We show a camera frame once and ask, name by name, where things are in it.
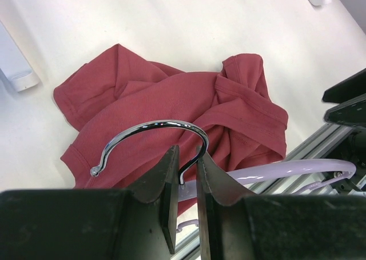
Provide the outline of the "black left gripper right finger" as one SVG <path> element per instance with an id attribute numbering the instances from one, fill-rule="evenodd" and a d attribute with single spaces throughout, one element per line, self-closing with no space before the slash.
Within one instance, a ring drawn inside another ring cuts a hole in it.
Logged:
<path id="1" fill-rule="evenodd" d="M 254 195 L 209 155 L 197 164 L 202 259 L 364 259 L 365 198 Z"/>

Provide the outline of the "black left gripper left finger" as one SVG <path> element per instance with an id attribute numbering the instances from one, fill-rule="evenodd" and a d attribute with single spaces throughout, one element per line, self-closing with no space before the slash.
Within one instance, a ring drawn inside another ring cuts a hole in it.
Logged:
<path id="1" fill-rule="evenodd" d="M 179 148 L 124 189 L 1 193 L 2 259 L 169 259 Z"/>

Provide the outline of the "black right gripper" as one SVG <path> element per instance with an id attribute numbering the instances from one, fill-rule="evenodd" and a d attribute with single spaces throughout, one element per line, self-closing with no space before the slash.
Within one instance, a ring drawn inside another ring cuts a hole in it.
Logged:
<path id="1" fill-rule="evenodd" d="M 323 102 L 336 104 L 326 111 L 326 123 L 350 128 L 325 157 L 349 161 L 356 166 L 350 179 L 336 182 L 332 187 L 340 194 L 365 193 L 365 70 L 326 90 Z"/>

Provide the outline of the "lilac hanger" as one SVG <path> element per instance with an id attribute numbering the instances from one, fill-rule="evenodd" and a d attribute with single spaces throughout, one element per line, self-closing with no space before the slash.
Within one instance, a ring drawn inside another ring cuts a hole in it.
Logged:
<path id="1" fill-rule="evenodd" d="M 195 164 L 198 164 L 198 159 L 203 157 L 207 153 L 209 138 L 207 134 L 198 126 L 184 121 L 167 121 L 158 120 L 142 123 L 137 126 L 133 126 L 119 134 L 117 134 L 110 142 L 107 143 L 101 154 L 101 160 L 99 165 L 90 169 L 90 174 L 93 177 L 97 177 L 107 166 L 107 161 L 112 150 L 123 140 L 137 133 L 152 129 L 162 128 L 176 128 L 191 131 L 197 134 L 202 139 L 202 146 L 198 148 L 198 153 L 190 161 L 188 161 L 178 172 L 178 183 L 180 184 L 178 200 L 185 201 L 195 198 L 196 182 L 183 180 L 184 173 Z M 350 179 L 356 172 L 356 166 L 349 161 L 341 161 L 336 159 L 313 159 L 313 160 L 299 160 L 299 161 L 286 161 L 280 163 L 272 163 L 269 165 L 255 166 L 247 169 L 239 169 L 224 173 L 225 179 L 229 181 L 229 187 L 239 187 L 240 192 L 238 196 L 230 193 L 231 198 L 242 198 L 251 196 L 252 194 L 248 189 L 244 188 L 244 185 L 249 183 L 259 183 L 269 179 L 288 177 L 293 175 L 304 175 L 311 173 L 322 172 L 335 172 L 336 175 L 326 181 L 317 181 L 308 184 L 295 194 L 301 194 L 304 191 L 313 191 L 322 188 L 326 185 L 331 185 L 341 180 Z"/>

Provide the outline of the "red tank top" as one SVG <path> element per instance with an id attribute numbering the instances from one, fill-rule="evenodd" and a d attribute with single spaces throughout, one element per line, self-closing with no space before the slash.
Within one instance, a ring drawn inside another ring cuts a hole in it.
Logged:
<path id="1" fill-rule="evenodd" d="M 285 158 L 287 112 L 270 100 L 257 54 L 227 58 L 219 72 L 184 72 L 115 45 L 54 89 L 54 100 L 78 130 L 61 159 L 78 189 L 123 188 L 178 145 L 180 163 L 195 156 L 199 136 L 180 129 L 144 131 L 119 143 L 97 177 L 106 144 L 120 132 L 162 119 L 190 122 L 209 137 L 208 152 L 225 171 Z"/>

